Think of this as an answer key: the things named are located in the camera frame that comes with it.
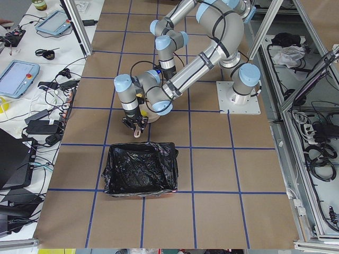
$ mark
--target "black plastic bag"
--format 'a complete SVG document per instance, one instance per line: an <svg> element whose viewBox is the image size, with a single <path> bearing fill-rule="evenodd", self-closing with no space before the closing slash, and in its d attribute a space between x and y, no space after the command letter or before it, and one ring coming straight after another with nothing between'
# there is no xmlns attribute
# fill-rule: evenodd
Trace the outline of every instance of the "black plastic bag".
<svg viewBox="0 0 339 254"><path fill-rule="evenodd" d="M102 177L105 193L147 196L177 190L178 151L174 143L122 143L110 146Z"/></svg>

